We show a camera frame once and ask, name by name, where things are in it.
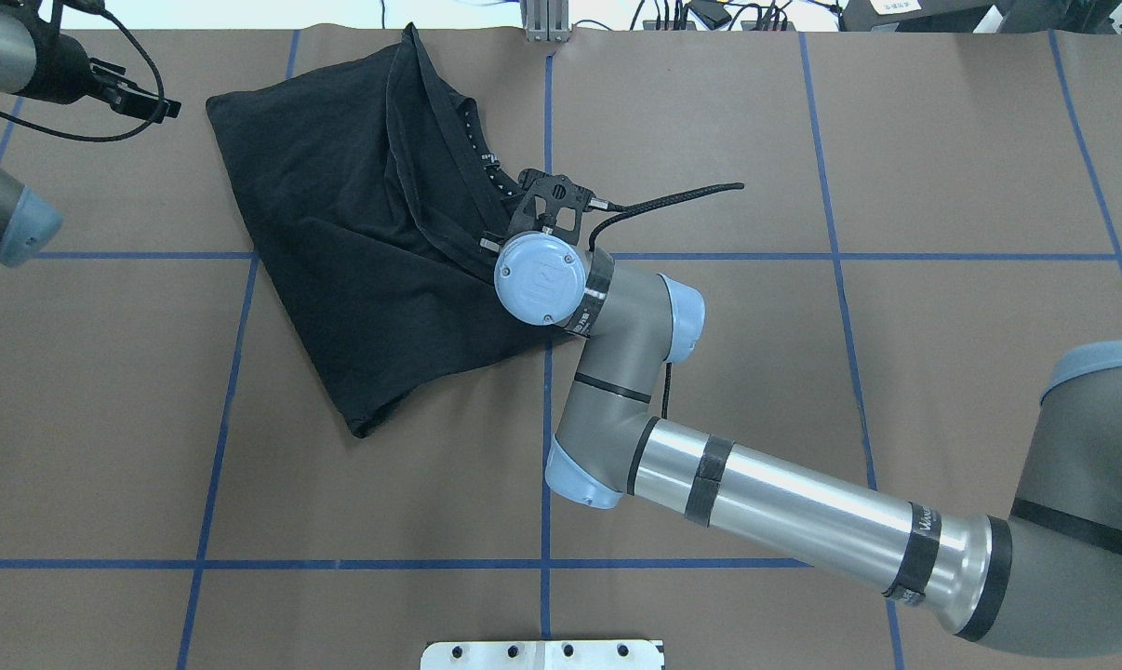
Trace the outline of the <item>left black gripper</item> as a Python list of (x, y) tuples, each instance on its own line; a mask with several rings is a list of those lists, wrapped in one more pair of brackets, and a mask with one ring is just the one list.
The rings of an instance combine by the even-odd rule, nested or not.
[(36, 65), (31, 76), (34, 101), (73, 103), (82, 97), (103, 101), (116, 114), (162, 122), (178, 118), (182, 103), (157, 90), (140, 88), (127, 77), (127, 68), (93, 57), (71, 35), (43, 19), (31, 20)]

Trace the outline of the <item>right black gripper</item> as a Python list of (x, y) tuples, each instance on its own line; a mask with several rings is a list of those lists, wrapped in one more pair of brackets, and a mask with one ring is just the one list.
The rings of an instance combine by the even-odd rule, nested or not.
[(542, 169), (522, 169), (518, 181), (524, 196), (507, 224), (507, 240), (515, 235), (541, 232), (578, 245), (581, 218), (592, 208), (592, 191), (565, 175)]

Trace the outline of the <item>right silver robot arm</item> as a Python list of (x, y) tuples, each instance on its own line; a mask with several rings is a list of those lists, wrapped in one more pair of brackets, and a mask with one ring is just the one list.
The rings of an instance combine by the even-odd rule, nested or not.
[(1122, 652), (1122, 341), (1055, 365), (1008, 517), (954, 516), (787, 462), (650, 412), (663, 365), (693, 354), (703, 296), (661, 273), (579, 249), (581, 220), (610, 221), (712, 185), (620, 206), (540, 169), (496, 253), (499, 302), (532, 325), (583, 338), (544, 479), (565, 499), (611, 510), (632, 495), (689, 522), (849, 577), (888, 602), (932, 611), (953, 636), (1042, 658)]

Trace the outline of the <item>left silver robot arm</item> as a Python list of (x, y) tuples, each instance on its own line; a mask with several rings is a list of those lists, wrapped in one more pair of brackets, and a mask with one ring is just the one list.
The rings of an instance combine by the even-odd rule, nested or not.
[[(123, 65), (90, 55), (77, 39), (63, 33), (66, 8), (114, 26), (147, 64), (153, 88), (141, 88), (128, 77)], [(154, 123), (178, 117), (182, 109), (181, 101), (166, 93), (160, 68), (140, 39), (103, 1), (52, 1), (49, 18), (42, 17), (42, 1), (0, 1), (0, 94), (56, 105), (89, 98), (105, 103), (114, 114), (139, 122), (120, 134), (72, 134), (0, 110), (0, 119), (10, 126), (92, 144), (130, 140)], [(0, 264), (17, 268), (30, 261), (58, 235), (62, 224), (57, 209), (0, 165)]]

